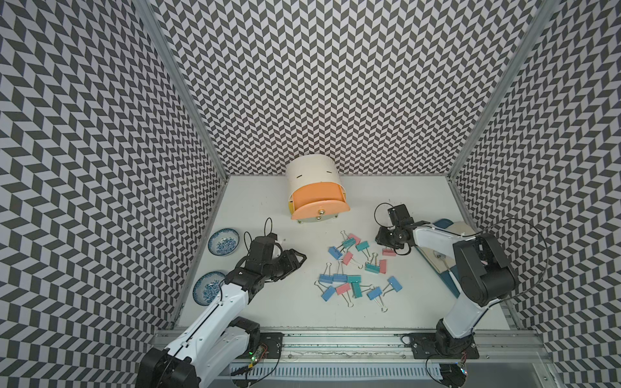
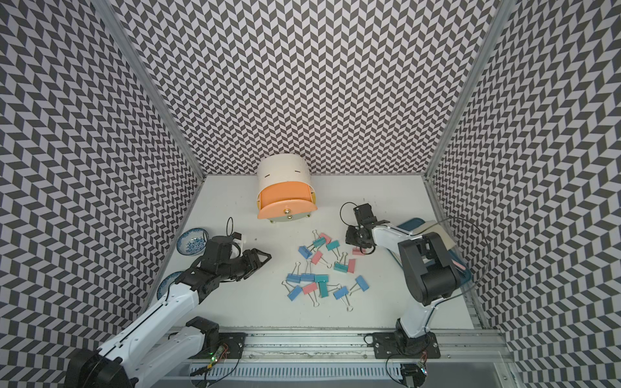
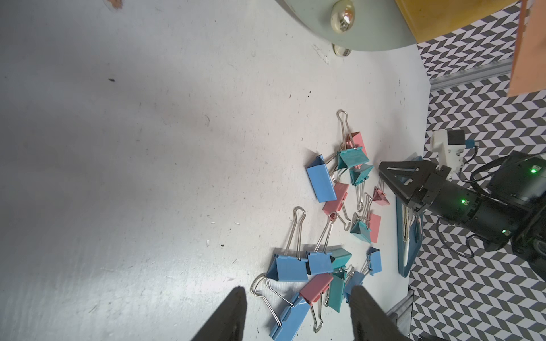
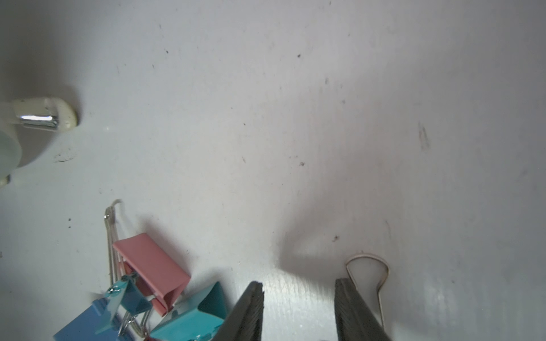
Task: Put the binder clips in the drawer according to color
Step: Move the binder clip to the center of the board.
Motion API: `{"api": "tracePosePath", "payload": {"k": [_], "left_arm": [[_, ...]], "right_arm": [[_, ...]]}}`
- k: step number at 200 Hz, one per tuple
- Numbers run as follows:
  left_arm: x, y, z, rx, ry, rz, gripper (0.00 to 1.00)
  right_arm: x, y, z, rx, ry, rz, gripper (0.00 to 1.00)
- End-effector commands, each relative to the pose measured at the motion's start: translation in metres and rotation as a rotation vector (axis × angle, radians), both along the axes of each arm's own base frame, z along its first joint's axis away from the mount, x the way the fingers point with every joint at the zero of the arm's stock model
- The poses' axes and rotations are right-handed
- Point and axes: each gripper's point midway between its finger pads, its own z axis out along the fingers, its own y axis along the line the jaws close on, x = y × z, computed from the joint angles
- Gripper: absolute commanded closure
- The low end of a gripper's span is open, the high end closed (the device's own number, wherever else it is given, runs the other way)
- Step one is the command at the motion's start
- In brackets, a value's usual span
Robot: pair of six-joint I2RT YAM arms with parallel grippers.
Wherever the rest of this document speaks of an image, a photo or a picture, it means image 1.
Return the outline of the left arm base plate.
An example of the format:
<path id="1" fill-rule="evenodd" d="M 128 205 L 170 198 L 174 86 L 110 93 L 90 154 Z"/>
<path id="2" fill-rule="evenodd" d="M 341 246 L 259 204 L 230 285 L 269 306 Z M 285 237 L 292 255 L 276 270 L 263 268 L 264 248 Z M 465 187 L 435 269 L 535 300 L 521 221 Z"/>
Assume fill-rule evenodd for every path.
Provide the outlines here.
<path id="1" fill-rule="evenodd" d="M 276 360 L 281 357 L 283 348 L 283 332 L 265 332 L 259 337 L 252 339 L 245 353 L 237 357 L 237 360 Z"/>

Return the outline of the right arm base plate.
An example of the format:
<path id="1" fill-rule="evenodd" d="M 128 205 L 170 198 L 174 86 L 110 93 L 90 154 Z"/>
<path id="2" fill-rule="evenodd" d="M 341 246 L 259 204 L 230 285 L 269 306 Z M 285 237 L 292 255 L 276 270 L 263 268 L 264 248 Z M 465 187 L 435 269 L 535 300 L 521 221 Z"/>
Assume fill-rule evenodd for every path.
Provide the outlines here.
<path id="1" fill-rule="evenodd" d="M 441 333 L 422 332 L 410 333 L 408 338 L 412 354 L 417 360 L 428 357 L 453 360 L 464 357 L 467 361 L 480 359 L 474 336 L 455 339 Z"/>

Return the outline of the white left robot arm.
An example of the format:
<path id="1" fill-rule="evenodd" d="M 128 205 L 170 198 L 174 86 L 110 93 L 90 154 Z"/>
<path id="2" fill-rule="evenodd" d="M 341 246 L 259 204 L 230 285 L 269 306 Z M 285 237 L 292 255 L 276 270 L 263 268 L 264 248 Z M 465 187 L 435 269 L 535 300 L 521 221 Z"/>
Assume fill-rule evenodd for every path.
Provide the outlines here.
<path id="1" fill-rule="evenodd" d="M 241 317 L 243 310 L 266 282 L 286 279 L 306 261 L 301 252 L 283 249 L 274 233 L 253 239 L 201 315 L 165 349 L 142 358 L 135 386 L 209 386 L 234 359 L 259 346 L 260 324 Z"/>

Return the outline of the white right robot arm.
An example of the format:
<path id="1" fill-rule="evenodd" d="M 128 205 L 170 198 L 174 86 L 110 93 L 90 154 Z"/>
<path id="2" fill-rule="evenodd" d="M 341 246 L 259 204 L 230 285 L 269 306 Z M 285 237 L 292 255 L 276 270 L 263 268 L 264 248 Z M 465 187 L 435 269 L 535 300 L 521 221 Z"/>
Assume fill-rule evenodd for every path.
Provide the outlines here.
<path id="1" fill-rule="evenodd" d="M 438 323 L 439 335 L 450 340 L 473 335 L 485 313 L 517 287 L 518 276 L 493 234 L 457 234 L 415 221 L 405 205 L 391 205 L 387 213 L 391 225 L 379 226 L 377 244 L 396 253 L 404 248 L 428 248 L 455 262 L 460 295 Z"/>

